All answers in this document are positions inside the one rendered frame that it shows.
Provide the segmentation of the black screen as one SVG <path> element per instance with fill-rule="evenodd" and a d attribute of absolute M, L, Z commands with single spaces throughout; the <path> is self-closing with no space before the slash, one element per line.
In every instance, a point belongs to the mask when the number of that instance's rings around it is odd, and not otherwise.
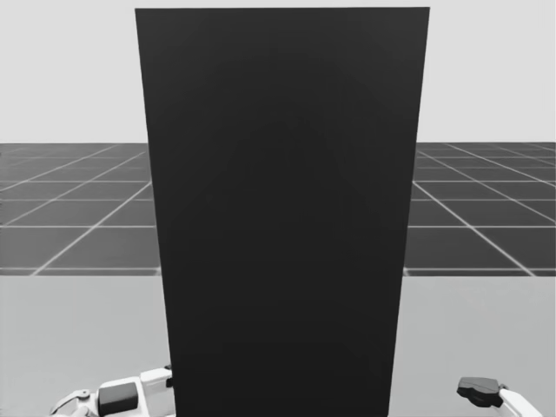
<path fill-rule="evenodd" d="M 177 417 L 388 417 L 429 14 L 136 11 Z"/>

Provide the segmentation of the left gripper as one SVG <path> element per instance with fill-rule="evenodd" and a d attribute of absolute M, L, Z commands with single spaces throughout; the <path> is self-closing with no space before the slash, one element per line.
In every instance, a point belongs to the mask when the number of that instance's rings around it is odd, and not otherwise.
<path fill-rule="evenodd" d="M 139 378 L 103 383 L 97 390 L 99 417 L 149 417 L 146 400 L 168 400 L 174 394 L 171 366 L 141 372 Z"/>

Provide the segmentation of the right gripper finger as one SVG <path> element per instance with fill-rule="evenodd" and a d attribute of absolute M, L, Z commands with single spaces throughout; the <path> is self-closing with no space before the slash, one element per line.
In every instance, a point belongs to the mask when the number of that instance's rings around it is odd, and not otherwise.
<path fill-rule="evenodd" d="M 491 408 L 498 417 L 543 417 L 524 396 L 496 379 L 461 377 L 456 393 L 480 408 Z"/>

